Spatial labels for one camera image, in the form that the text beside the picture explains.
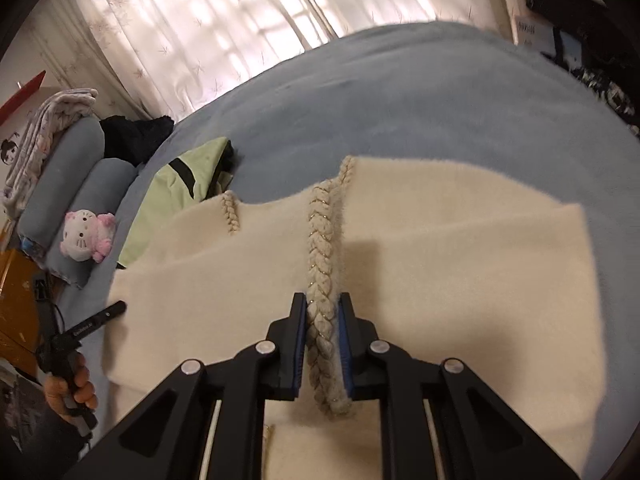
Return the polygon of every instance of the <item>human hand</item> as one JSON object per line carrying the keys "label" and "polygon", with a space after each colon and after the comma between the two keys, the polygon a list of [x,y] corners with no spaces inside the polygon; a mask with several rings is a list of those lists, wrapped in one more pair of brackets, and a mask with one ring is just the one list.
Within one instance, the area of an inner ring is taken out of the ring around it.
{"label": "human hand", "polygon": [[[78,404],[86,404],[88,408],[95,410],[98,407],[98,398],[95,396],[94,385],[89,382],[89,370],[84,366],[86,360],[82,354],[78,354],[78,371],[75,382],[78,390],[74,393],[74,400]],[[48,376],[44,381],[44,397],[49,407],[69,424],[73,423],[68,414],[64,397],[69,393],[69,386],[60,377]]]}

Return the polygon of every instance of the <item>pink plush toy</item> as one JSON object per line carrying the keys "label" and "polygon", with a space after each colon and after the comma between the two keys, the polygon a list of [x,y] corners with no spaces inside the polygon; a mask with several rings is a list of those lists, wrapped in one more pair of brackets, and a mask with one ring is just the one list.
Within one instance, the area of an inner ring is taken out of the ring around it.
{"label": "pink plush toy", "polygon": [[87,209],[65,215],[60,251],[76,262],[93,258],[100,263],[111,252],[116,219],[111,213],[96,216]]}

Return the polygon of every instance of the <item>black device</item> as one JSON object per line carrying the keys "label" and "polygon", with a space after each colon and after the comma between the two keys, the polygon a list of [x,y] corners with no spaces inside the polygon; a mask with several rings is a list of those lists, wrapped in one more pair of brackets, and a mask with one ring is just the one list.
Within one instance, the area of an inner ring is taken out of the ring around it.
{"label": "black device", "polygon": [[[430,364],[378,339],[348,294],[338,314],[348,392],[380,401],[384,480],[436,480],[437,467],[448,480],[578,479],[462,361]],[[224,362],[183,362],[65,480],[198,478],[220,400],[206,478],[258,480],[265,400],[295,400],[300,389],[305,315],[306,298],[295,294],[265,340]]]}
{"label": "black device", "polygon": [[65,397],[66,408],[73,417],[80,435],[89,439],[92,436],[92,429],[96,427],[97,419],[91,409],[84,404],[77,404],[73,398],[73,394],[78,390],[74,381],[78,362],[76,350],[80,348],[80,341],[83,338],[124,313],[127,305],[123,301],[118,301],[66,332],[60,332],[49,279],[44,272],[39,272],[33,277],[33,294],[40,323],[41,343],[36,349],[38,366],[44,373],[50,372],[66,381],[70,392]]}

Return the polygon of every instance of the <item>bed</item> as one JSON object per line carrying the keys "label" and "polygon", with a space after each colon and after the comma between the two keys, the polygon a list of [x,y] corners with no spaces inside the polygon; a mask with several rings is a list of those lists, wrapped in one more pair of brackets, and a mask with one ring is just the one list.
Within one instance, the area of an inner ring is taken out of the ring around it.
{"label": "bed", "polygon": [[[538,54],[463,25],[388,26],[334,41],[176,125],[117,211],[113,252],[85,288],[65,291],[60,308],[67,325],[104,306],[119,250],[155,172],[219,136],[238,152],[230,188],[247,203],[334,176],[351,154],[469,162],[582,204],[608,359],[584,478],[607,472],[640,421],[640,144],[613,111]],[[83,352],[105,400],[102,337],[87,338]],[[98,409],[102,421],[106,404]],[[105,429],[98,427],[97,438]]]}

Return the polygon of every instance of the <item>white cat plush face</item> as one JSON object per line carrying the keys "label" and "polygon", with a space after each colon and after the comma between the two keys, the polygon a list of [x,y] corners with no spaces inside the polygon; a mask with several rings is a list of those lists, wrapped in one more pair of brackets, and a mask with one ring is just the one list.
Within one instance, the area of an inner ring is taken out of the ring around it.
{"label": "white cat plush face", "polygon": [[94,254],[94,231],[97,218],[94,213],[81,209],[65,216],[65,231],[60,251],[76,262],[84,262]]}

